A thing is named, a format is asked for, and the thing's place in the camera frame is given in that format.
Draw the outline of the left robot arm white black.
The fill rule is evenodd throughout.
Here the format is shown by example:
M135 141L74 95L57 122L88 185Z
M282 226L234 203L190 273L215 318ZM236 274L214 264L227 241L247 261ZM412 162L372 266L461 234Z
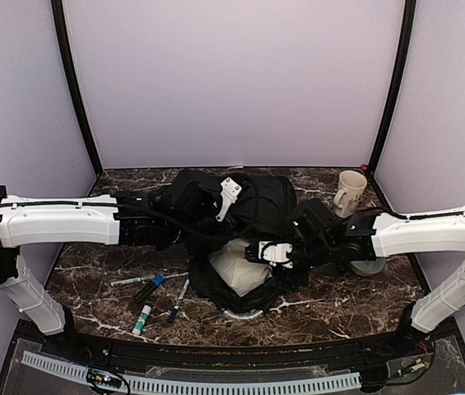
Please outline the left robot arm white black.
M239 186L172 185L98 197L27 198L0 185L0 289L68 359L85 351L71 310L32 275L21 248L30 244L92 243L167 249L191 241L224 244L242 230L230 214Z

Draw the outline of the white paper tissue pack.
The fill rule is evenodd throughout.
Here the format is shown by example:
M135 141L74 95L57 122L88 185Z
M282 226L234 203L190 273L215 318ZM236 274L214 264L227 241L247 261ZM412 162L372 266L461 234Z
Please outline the white paper tissue pack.
M245 255L249 243L245 239L233 239L221 250L208 255L208 261L221 279L239 296L272 278L268 265L251 263Z

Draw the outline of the black student backpack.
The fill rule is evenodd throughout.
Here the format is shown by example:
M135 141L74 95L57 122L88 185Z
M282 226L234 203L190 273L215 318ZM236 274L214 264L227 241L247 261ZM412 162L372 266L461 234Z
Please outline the black student backpack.
M245 173L232 173L218 179L223 180L229 176L242 187L236 203L231 206L225 217L225 220L236 224L240 232L236 239L245 239L250 244L256 240L289 239L294 234L288 217L297 207L297 196L289 179ZM192 233L188 227L175 219L175 209L170 203L168 189L166 198L167 207L180 225L179 231L186 230ZM279 296L308 285L288 284L283 278L285 269L269 266L272 278L246 296L239 297L208 261L209 254L221 250L228 242L182 243L188 253L190 286L199 297L209 300L218 309L229 309L235 313L247 313L252 309L267 312Z

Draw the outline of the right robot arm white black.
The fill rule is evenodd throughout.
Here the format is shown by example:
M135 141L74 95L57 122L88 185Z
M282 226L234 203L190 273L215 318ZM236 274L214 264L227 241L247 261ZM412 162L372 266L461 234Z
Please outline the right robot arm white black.
M397 357L408 356L421 337L465 307L465 205L403 214L371 207L341 218L320 200L311 199L291 213L290 223L297 234L291 261L308 267L400 255L462 257L446 279L404 309L398 332L388 340L389 350Z

